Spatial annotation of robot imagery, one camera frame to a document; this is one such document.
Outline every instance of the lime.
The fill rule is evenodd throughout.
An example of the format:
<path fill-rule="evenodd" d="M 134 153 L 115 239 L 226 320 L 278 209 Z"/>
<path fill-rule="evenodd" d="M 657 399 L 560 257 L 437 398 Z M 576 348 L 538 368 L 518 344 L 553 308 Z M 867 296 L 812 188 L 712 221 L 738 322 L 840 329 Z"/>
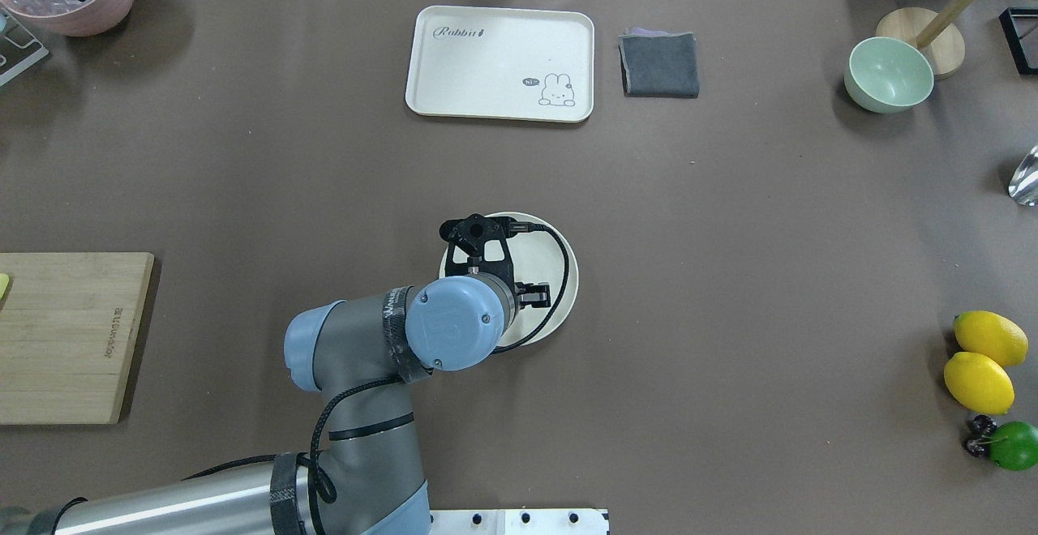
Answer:
<path fill-rule="evenodd" d="M 956 316 L 955 340 L 963 350 L 986 354 L 1003 367 L 1019 365 L 1028 355 L 1028 336 L 993 312 L 975 310 Z"/>
<path fill-rule="evenodd" d="M 1026 471 L 1038 463 L 1038 428 L 1009 422 L 991 434 L 991 460 L 1009 471 Z"/>
<path fill-rule="evenodd" d="M 976 352 L 957 352 L 945 365 L 945 384 L 957 402 L 978 413 L 1001 416 L 1013 405 L 1013 382 L 998 363 Z"/>

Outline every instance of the wooden stand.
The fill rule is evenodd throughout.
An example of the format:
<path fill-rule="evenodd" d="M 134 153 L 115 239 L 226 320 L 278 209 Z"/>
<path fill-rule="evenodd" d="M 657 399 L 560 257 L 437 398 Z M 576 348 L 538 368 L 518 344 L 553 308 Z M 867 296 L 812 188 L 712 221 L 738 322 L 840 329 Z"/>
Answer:
<path fill-rule="evenodd" d="M 937 79 L 962 66 L 966 48 L 962 33 L 952 24 L 974 0 L 952 0 L 939 14 L 926 8 L 900 8 L 883 17 L 877 36 L 893 36 L 918 48 L 930 61 Z"/>

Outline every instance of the blue joint cap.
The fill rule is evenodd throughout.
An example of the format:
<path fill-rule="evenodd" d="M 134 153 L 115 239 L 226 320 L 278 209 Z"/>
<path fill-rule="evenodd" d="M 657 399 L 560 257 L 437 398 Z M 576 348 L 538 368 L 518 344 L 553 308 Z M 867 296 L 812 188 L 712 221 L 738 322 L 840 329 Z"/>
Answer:
<path fill-rule="evenodd" d="M 360 535 L 429 533 L 429 483 L 422 482 L 411 498 Z"/>
<path fill-rule="evenodd" d="M 345 301 L 338 300 L 299 314 L 284 331 L 284 366 L 292 372 L 293 382 L 303 391 L 321 391 L 313 379 L 313 351 L 318 348 L 318 336 L 331 310 Z"/>
<path fill-rule="evenodd" d="M 504 333 L 504 306 L 489 286 L 452 275 L 415 294 L 407 310 L 407 344 L 426 367 L 459 371 L 477 365 Z"/>

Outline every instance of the rabbit logo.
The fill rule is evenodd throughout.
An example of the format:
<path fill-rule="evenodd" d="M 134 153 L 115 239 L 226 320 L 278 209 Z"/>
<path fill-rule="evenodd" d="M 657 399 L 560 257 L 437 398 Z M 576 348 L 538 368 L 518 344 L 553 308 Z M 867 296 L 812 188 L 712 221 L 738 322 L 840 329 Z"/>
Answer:
<path fill-rule="evenodd" d="M 573 107 L 576 105 L 573 93 L 573 83 L 569 75 L 548 74 L 544 78 L 544 89 L 541 90 L 541 105 L 564 105 Z"/>

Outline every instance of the cable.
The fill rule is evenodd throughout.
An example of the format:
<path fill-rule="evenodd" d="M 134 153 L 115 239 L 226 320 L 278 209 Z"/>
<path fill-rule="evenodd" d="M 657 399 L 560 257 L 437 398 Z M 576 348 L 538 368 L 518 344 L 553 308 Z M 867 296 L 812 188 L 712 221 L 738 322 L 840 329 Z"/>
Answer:
<path fill-rule="evenodd" d="M 328 418 L 331 417 L 331 412 L 333 412 L 336 405 L 338 405 L 344 399 L 348 397 L 357 395 L 360 392 L 365 392 L 367 390 L 380 387 L 382 385 L 389 385 L 392 383 L 402 383 L 402 382 L 404 382 L 404 379 L 401 379 L 400 375 L 384 377 L 376 381 L 371 381 L 362 385 L 357 385 L 353 389 L 348 389 L 342 392 L 340 394 L 336 395 L 335 397 L 331 398 L 331 401 L 329 401 L 328 404 L 325 405 L 324 411 L 321 412 L 321 417 L 318 418 L 318 423 L 313 427 L 313 435 L 310 436 L 310 460 L 312 463 L 308 467 L 308 472 L 306 474 L 307 482 L 312 485 L 316 485 L 318 494 L 321 496 L 322 501 L 324 501 L 325 503 L 330 504 L 335 502 L 335 499 L 337 498 L 337 494 L 335 492 L 335 486 L 334 484 L 332 484 L 330 480 L 328 480 L 327 475 L 325 475 L 324 473 L 318 473 L 318 480 L 315 481 L 313 469 L 321 467 L 318 462 L 318 456 L 320 456 L 318 449 L 321 447 L 321 435 L 324 432 L 325 424 L 328 423 Z"/>
<path fill-rule="evenodd" d="M 274 455 L 273 454 L 264 454 L 262 456 L 251 456 L 251 457 L 248 457 L 248 458 L 242 458 L 240 460 L 234 460 L 234 461 L 230 461 L 230 462 L 224 462 L 222 464 L 217 464 L 217 465 L 215 465 L 215 466 L 213 466 L 211 469 L 203 470 L 200 473 L 195 473 L 192 476 L 189 476 L 189 477 L 185 478 L 184 480 L 194 480 L 196 478 L 201 478 L 203 476 L 211 476 L 211 475 L 214 475 L 216 473 L 220 473 L 220 472 L 223 472 L 223 471 L 229 471 L 230 469 L 237 469 L 239 466 L 245 466 L 245 465 L 248 465 L 248 464 L 257 464 L 260 462 L 273 462 L 273 461 L 274 461 Z"/>
<path fill-rule="evenodd" d="M 551 317 L 555 314 L 555 311 L 558 310 L 559 304 L 563 303 L 563 295 L 566 293 L 566 284 L 570 280 L 570 255 L 566 251 L 566 243 L 563 241 L 563 238 L 559 237 L 557 233 L 555 233 L 555 230 L 549 228 L 546 224 L 534 223 L 532 228 L 530 229 L 530 232 L 536 232 L 536 231 L 542 231 L 544 233 L 548 233 L 548 235 L 555 240 L 555 243 L 558 244 L 558 249 L 563 252 L 563 282 L 562 284 L 558 285 L 558 294 L 555 295 L 555 302 L 552 303 L 551 307 L 548 310 L 548 314 L 544 317 L 544 320 L 541 321 L 541 324 L 537 325 L 537 328 L 534 328 L 532 330 L 529 331 L 528 335 L 526 335 L 522 339 L 519 339 L 515 343 L 512 343 L 511 345 L 494 348 L 494 350 L 492 350 L 490 354 L 500 354 L 503 352 L 508 352 L 512 349 L 519 348 L 522 345 L 529 342 L 530 339 L 534 339 L 534 337 L 548 324 L 548 321 L 551 320 Z"/>

